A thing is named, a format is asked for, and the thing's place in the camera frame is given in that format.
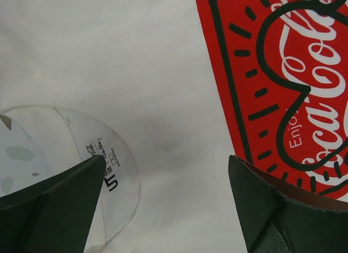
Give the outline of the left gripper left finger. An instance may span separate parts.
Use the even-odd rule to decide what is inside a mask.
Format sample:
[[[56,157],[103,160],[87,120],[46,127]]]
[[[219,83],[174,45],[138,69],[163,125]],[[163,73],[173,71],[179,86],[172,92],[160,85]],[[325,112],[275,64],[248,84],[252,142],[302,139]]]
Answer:
[[[94,156],[1,197],[1,252],[83,252],[105,168]]]

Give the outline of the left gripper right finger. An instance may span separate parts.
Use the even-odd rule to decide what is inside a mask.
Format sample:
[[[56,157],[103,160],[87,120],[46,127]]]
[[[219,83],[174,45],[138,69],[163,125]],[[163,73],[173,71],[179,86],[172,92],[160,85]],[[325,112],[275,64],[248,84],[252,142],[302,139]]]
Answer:
[[[228,175],[248,252],[347,252],[347,203],[295,187],[231,155]]]

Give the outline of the white t shirt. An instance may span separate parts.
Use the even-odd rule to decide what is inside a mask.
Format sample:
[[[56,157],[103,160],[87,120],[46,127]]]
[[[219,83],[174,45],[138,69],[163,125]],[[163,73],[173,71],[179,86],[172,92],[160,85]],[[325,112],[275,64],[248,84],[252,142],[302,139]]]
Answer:
[[[107,167],[85,252],[248,252],[231,155],[347,203],[347,0],[1,0],[1,114]]]

